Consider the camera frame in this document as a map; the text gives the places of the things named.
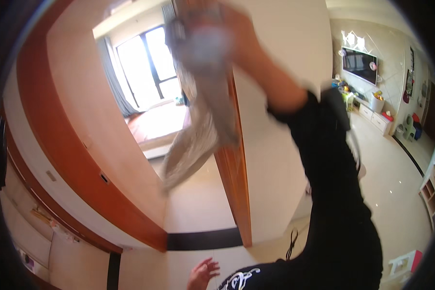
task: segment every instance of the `wall-mounted tv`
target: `wall-mounted tv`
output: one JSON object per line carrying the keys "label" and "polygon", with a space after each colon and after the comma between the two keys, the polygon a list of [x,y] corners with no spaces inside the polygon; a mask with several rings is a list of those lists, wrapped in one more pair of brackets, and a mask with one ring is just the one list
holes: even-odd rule
{"label": "wall-mounted tv", "polygon": [[376,85],[377,56],[344,46],[341,49],[343,51],[343,70]]}

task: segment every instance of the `wooden door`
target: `wooden door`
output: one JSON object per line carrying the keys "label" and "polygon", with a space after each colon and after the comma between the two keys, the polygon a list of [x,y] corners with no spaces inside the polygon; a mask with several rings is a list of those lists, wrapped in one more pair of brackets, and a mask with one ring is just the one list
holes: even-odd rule
{"label": "wooden door", "polygon": [[429,108],[427,110],[427,115],[425,117],[423,130],[433,141],[435,141],[435,84],[434,83],[431,83],[429,97],[430,97],[429,104],[428,104]]}

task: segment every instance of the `man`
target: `man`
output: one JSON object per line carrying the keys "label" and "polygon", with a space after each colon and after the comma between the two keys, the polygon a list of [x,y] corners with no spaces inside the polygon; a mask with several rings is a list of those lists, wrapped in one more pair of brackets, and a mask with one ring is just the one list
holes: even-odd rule
{"label": "man", "polygon": [[[218,289],[378,289],[382,248],[336,114],[269,58],[248,16],[224,4],[220,10],[222,23],[198,19],[186,25],[228,33],[233,44],[229,61],[261,86],[269,113],[290,128],[311,184],[313,208],[298,257],[237,270]],[[187,290],[205,290],[218,270],[217,262],[204,260],[192,269]]]}

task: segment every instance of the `black cable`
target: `black cable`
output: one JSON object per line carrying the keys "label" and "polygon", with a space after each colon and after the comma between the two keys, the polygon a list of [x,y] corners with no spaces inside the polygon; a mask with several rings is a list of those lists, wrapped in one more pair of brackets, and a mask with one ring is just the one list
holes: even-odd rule
{"label": "black cable", "polygon": [[[296,236],[295,236],[295,239],[293,239],[293,231],[295,231],[295,230],[296,230]],[[287,253],[285,254],[286,261],[289,261],[290,257],[292,256],[292,250],[293,250],[293,247],[295,247],[296,239],[298,239],[298,229],[292,229],[292,233],[290,234],[290,247],[289,247],[289,250],[287,251]]]}

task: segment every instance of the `small chair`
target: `small chair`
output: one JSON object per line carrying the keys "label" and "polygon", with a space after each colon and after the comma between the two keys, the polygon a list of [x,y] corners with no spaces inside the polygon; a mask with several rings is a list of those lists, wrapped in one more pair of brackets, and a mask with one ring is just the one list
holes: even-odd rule
{"label": "small chair", "polygon": [[416,128],[414,128],[414,120],[411,115],[407,115],[405,123],[403,124],[405,132],[403,133],[403,138],[408,140],[411,136],[414,138],[416,135]]}

